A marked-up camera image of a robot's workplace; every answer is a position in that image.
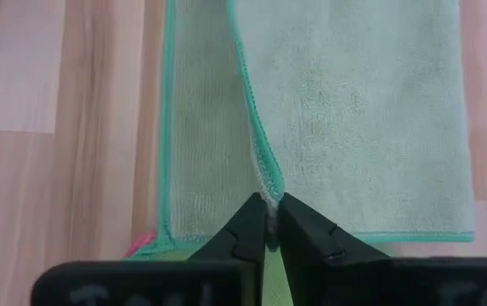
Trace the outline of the pink microfiber towel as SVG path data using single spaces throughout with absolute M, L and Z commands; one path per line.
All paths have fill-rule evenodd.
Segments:
M 157 233 L 154 231 L 146 232 L 136 238 L 126 251 L 124 258 L 132 257 L 136 252 L 138 252 L 141 248 L 148 246 L 149 244 L 153 243 L 157 237 Z

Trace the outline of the mint green microfiber towel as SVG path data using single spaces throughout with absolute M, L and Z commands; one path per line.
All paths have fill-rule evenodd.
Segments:
M 473 239 L 457 0 L 166 3 L 163 248 L 252 193 L 370 243 Z

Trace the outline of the bright green microfiber towel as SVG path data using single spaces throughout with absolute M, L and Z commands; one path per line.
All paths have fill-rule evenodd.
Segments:
M 131 259 L 149 261 L 186 260 L 196 249 L 174 251 L 153 251 L 152 245 L 141 247 Z M 263 272 L 262 306 L 293 306 L 292 296 L 286 278 L 280 252 L 266 250 Z

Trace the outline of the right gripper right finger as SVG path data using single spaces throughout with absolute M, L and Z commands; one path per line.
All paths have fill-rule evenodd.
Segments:
M 278 238 L 294 306 L 487 306 L 487 258 L 396 258 L 283 196 Z

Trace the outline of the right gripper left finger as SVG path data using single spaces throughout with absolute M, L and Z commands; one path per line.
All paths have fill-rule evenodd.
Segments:
M 184 261 L 74 261 L 44 272 L 31 306 L 260 306 L 267 205 L 252 194 Z

